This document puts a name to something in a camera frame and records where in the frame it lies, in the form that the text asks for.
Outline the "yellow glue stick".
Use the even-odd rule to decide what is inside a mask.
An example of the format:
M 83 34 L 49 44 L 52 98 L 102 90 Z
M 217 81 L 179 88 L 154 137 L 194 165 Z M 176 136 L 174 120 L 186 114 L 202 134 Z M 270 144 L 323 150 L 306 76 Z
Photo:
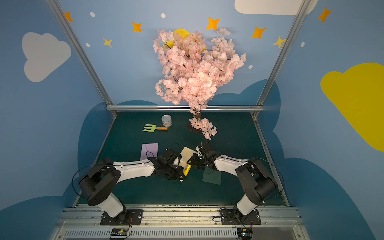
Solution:
M 185 177 L 188 175 L 188 173 L 189 173 L 191 168 L 192 168 L 192 166 L 187 164 L 187 166 L 185 167 L 185 169 L 183 171 L 183 174 L 184 174 Z

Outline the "cream yellow envelope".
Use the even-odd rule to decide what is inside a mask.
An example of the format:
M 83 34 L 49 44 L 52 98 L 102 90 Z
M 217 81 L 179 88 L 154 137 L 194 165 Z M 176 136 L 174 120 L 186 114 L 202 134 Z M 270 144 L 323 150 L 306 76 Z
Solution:
M 183 168 L 183 171 L 187 166 L 187 161 L 191 158 L 193 154 L 197 154 L 197 152 L 187 147 L 184 147 L 183 150 L 181 151 L 182 158 L 180 160 L 180 166 Z

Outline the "dark green envelope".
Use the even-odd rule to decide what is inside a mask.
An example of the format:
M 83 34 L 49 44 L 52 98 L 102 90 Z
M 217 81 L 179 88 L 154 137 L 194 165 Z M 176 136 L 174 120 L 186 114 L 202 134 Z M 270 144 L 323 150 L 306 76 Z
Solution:
M 222 172 L 206 167 L 202 181 L 214 185 L 221 185 Z

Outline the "purple envelope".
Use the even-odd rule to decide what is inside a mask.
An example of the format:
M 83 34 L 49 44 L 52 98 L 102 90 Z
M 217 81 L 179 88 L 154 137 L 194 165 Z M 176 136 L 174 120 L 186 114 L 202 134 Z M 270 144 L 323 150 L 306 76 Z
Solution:
M 140 160 L 156 158 L 158 156 L 158 143 L 142 144 Z

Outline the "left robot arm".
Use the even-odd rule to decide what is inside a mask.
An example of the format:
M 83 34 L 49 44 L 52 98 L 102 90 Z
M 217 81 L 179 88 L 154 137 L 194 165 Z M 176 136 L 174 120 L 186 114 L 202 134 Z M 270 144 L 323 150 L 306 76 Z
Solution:
M 103 159 L 78 180 L 89 206 L 98 206 L 104 211 L 104 219 L 112 219 L 121 225 L 128 218 L 123 203 L 113 194 L 115 186 L 126 180 L 164 174 L 170 180 L 185 178 L 184 168 L 180 166 L 182 155 L 171 149 L 159 157 L 149 157 L 136 162 L 113 162 Z

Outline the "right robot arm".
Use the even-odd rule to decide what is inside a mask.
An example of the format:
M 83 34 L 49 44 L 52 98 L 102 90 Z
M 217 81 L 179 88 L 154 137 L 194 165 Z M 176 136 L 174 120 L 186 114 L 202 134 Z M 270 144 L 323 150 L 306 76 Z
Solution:
M 197 152 L 187 164 L 198 169 L 208 167 L 238 177 L 245 194 L 238 201 L 236 210 L 240 215 L 247 216 L 278 188 L 278 183 L 263 161 L 261 158 L 232 158 L 215 152 L 208 143 L 203 143 L 197 147 Z

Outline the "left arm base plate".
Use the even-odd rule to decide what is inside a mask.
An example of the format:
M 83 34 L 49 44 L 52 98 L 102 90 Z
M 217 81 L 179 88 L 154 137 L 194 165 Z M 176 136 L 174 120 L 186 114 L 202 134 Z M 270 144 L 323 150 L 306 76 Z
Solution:
M 100 222 L 101 226 L 139 226 L 142 222 L 144 210 L 134 209 L 127 210 L 124 209 L 116 217 L 112 218 L 106 212 L 102 214 L 102 219 Z

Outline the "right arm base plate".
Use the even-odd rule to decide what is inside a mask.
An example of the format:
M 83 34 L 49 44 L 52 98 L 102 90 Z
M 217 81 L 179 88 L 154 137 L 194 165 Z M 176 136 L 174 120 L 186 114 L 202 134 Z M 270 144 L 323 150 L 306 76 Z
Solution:
M 239 210 L 220 208 L 222 225 L 261 225 L 261 216 L 258 210 L 252 210 L 247 215 L 242 215 Z

